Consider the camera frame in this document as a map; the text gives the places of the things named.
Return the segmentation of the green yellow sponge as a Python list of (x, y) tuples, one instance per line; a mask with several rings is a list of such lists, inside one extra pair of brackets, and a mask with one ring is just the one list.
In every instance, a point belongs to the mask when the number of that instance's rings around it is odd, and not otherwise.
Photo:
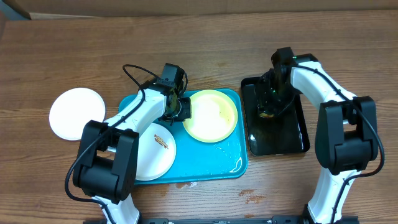
[(274, 114), (259, 113), (260, 118), (273, 118)]

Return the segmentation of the green rimmed plate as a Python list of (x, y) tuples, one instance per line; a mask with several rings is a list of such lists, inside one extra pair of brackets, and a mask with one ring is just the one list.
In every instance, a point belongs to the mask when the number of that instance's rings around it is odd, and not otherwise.
[(183, 122), (194, 139), (213, 143), (226, 139), (238, 123), (238, 110), (232, 99), (218, 90), (201, 90), (190, 96), (191, 118)]

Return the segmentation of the white plate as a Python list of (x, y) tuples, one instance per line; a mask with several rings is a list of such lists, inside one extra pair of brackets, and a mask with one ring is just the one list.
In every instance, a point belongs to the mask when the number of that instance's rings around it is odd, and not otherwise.
[(164, 175), (174, 163), (176, 153), (172, 133), (152, 123), (139, 138), (136, 180), (149, 181)]
[(78, 141), (87, 122), (103, 122), (105, 114), (105, 103), (97, 92), (89, 88), (73, 88), (54, 101), (49, 124), (58, 137)]

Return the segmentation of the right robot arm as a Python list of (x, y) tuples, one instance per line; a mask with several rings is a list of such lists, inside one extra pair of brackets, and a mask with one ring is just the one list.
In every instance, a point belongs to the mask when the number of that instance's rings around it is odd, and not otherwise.
[(312, 54), (295, 55), (286, 47), (277, 49), (271, 62), (256, 83), (257, 116), (282, 115), (299, 94), (318, 110), (315, 153), (322, 168), (301, 223), (347, 223), (341, 211), (351, 184), (384, 165), (376, 104), (337, 84)]

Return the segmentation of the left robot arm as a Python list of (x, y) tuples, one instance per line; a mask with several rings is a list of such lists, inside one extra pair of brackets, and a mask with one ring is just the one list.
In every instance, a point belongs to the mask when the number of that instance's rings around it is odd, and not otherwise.
[(82, 189), (82, 202), (97, 203), (106, 223), (139, 223), (131, 191), (137, 172), (139, 140), (157, 119), (171, 123), (191, 117), (191, 102), (179, 90), (141, 89), (120, 113), (105, 122), (89, 121), (80, 141), (77, 158), (65, 178)]

